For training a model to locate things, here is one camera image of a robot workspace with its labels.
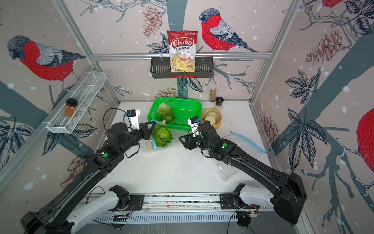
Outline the clear zipper bag blue seal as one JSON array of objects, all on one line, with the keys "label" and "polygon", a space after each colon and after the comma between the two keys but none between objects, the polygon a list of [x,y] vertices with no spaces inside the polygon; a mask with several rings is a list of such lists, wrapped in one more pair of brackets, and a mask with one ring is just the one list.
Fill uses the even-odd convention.
[{"label": "clear zipper bag blue seal", "polygon": [[171,129],[166,125],[165,121],[158,122],[152,120],[151,142],[155,151],[159,149],[167,149],[171,147],[173,136]]}]

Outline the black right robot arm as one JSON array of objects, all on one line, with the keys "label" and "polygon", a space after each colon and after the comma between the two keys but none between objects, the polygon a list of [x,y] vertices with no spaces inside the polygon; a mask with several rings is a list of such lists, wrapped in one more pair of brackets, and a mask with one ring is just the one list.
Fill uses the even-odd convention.
[{"label": "black right robot arm", "polygon": [[296,173],[286,174],[273,169],[246,153],[234,142],[220,138],[209,122],[192,127],[192,132],[179,137],[186,149],[207,150],[211,158],[246,173],[273,196],[269,198],[274,211],[295,225],[307,199],[303,181]]}]

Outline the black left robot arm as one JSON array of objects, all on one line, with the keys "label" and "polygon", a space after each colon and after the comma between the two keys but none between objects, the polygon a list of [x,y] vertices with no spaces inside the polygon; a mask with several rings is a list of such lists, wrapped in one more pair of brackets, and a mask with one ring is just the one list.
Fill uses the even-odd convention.
[{"label": "black left robot arm", "polygon": [[88,158],[83,171],[51,202],[38,212],[28,212],[20,220],[26,234],[75,234],[102,213],[125,209],[129,203],[128,191],[116,185],[96,201],[81,208],[77,205],[123,159],[126,152],[150,139],[156,122],[141,123],[128,131],[125,123],[114,124],[106,131],[105,145]]}]

